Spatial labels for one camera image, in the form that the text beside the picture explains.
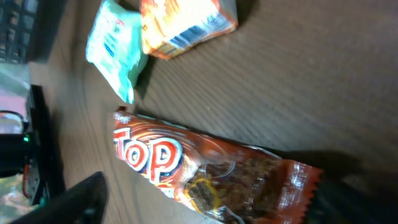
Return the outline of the white wet wipes pack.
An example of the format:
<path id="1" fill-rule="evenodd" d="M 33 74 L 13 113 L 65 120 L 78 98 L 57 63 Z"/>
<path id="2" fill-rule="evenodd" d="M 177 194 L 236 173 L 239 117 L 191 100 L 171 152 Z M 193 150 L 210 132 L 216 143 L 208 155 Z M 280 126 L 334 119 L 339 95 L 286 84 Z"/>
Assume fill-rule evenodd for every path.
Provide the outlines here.
<path id="1" fill-rule="evenodd" d="M 142 49 L 138 12 L 114 0 L 101 2 L 86 46 L 86 59 L 124 102 L 134 103 L 134 87 L 148 61 Z"/>

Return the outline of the red Top chocolate bar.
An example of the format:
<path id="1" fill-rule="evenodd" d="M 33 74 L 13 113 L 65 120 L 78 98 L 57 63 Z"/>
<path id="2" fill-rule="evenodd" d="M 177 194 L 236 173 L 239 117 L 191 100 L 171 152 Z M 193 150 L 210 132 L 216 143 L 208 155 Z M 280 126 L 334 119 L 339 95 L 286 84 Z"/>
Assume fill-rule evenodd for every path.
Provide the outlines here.
<path id="1" fill-rule="evenodd" d="M 120 108 L 116 157 L 168 198 L 222 223 L 302 223 L 321 170 Z"/>

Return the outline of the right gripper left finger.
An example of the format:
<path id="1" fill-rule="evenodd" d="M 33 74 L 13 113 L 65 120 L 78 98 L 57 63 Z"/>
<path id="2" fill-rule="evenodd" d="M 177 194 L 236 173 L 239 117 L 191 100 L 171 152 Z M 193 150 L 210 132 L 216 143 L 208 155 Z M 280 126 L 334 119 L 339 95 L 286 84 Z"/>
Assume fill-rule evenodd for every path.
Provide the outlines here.
<path id="1" fill-rule="evenodd" d="M 101 224 L 108 201 L 106 178 L 98 171 L 12 224 Z"/>

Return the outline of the orange snack packet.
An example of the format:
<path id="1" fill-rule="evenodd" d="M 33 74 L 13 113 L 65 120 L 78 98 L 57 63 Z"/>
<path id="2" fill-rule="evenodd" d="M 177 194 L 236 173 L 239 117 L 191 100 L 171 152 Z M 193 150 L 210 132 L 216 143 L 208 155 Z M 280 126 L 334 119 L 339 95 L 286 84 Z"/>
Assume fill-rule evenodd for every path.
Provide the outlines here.
<path id="1" fill-rule="evenodd" d="M 141 0 L 142 48 L 164 60 L 238 26 L 236 0 Z"/>

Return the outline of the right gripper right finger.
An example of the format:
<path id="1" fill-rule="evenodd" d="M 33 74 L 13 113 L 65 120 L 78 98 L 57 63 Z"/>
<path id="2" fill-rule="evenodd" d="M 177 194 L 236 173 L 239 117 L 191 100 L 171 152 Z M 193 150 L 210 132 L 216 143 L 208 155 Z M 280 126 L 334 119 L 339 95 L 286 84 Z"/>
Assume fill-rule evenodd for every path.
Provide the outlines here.
<path id="1" fill-rule="evenodd" d="M 306 212 L 306 224 L 397 223 L 397 205 L 370 197 L 349 185 L 324 180 Z"/>

